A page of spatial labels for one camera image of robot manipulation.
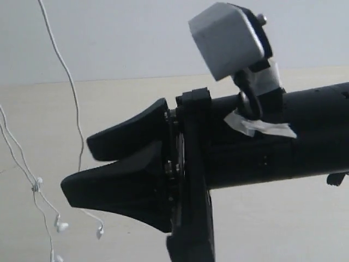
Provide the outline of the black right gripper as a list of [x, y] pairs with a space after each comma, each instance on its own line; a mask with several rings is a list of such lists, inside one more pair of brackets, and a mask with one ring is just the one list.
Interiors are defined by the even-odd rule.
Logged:
[[288, 123], [241, 115], [242, 97], [206, 88], [176, 98], [176, 190], [166, 248], [171, 261], [215, 261], [211, 190], [262, 181], [276, 149], [296, 138]]

